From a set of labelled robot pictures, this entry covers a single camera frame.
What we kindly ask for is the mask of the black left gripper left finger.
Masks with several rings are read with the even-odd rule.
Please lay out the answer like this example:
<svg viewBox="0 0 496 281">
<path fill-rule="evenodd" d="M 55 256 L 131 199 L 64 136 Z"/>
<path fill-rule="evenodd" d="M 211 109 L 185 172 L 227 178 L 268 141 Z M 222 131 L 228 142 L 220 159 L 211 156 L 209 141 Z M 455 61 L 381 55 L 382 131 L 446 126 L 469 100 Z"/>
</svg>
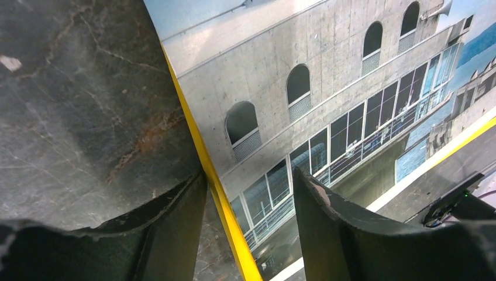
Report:
<svg viewBox="0 0 496 281">
<path fill-rule="evenodd" d="M 207 183 L 198 173 L 96 228 L 1 221 L 2 280 L 192 280 Z"/>
</svg>

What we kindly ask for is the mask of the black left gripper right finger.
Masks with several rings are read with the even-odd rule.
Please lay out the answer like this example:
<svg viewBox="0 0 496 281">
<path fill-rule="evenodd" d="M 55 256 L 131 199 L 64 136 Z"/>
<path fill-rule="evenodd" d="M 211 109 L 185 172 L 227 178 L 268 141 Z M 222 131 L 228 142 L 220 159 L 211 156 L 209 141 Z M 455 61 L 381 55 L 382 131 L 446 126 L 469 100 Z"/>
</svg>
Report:
<svg viewBox="0 0 496 281">
<path fill-rule="evenodd" d="M 363 208 L 293 171 L 307 280 L 494 280 L 495 221 L 423 228 Z"/>
</svg>

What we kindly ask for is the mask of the yellow picture frame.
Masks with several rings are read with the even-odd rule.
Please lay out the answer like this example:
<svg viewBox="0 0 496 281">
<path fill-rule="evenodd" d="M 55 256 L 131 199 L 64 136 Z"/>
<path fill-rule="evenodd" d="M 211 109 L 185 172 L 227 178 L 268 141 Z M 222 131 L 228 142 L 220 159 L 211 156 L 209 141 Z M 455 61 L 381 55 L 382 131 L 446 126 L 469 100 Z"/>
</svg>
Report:
<svg viewBox="0 0 496 281">
<path fill-rule="evenodd" d="M 178 82 L 177 75 L 173 69 L 165 47 L 162 47 L 162 51 L 168 64 L 172 81 L 179 97 L 182 110 L 184 112 L 185 119 L 193 138 L 202 168 L 206 174 L 213 200 L 215 202 L 217 212 L 220 216 L 221 223 L 223 225 L 231 251 L 237 264 L 237 268 L 244 280 L 262 280 L 262 276 L 256 266 L 255 260 L 252 257 L 248 244 L 241 232 L 229 200 L 227 199 L 225 191 L 222 187 L 220 178 L 213 166 L 211 157 L 206 149 L 204 140 L 197 127 L 197 123 L 195 122 L 195 119 L 192 116 L 191 110 L 188 106 L 187 100 L 184 97 L 184 93 Z M 452 141 L 452 143 L 446 145 L 440 150 L 440 152 L 421 164 L 400 183 L 412 183 L 421 175 L 426 174 L 428 171 L 432 170 L 434 167 L 445 161 L 445 159 L 451 157 L 451 155 L 460 150 L 462 147 L 467 146 L 471 142 L 474 142 L 484 132 L 488 131 L 493 126 L 495 126 L 495 108 L 485 113 L 479 120 L 477 120 L 469 128 L 467 128 L 466 131 L 456 137 Z"/>
</svg>

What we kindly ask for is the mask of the photo with backing board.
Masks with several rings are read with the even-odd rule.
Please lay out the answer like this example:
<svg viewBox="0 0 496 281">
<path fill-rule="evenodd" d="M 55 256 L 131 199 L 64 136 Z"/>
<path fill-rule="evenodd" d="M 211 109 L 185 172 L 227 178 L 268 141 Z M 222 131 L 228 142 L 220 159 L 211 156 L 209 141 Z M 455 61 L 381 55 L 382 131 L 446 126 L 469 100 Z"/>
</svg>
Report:
<svg viewBox="0 0 496 281">
<path fill-rule="evenodd" d="M 146 1 L 262 280 L 304 278 L 295 170 L 408 221 L 459 111 L 495 104 L 494 1 Z"/>
</svg>

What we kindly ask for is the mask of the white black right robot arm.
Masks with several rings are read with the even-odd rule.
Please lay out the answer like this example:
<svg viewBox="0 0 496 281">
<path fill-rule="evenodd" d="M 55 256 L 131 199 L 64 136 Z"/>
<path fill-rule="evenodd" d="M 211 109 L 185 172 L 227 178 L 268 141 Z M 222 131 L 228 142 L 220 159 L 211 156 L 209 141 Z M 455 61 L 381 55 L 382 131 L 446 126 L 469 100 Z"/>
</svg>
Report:
<svg viewBox="0 0 496 281">
<path fill-rule="evenodd" d="M 473 194 L 484 178 L 483 173 L 473 173 L 468 179 L 436 199 L 425 208 L 426 213 L 421 216 L 421 224 L 427 228 L 434 228 L 448 217 L 458 220 L 495 220 L 495 207 Z"/>
</svg>

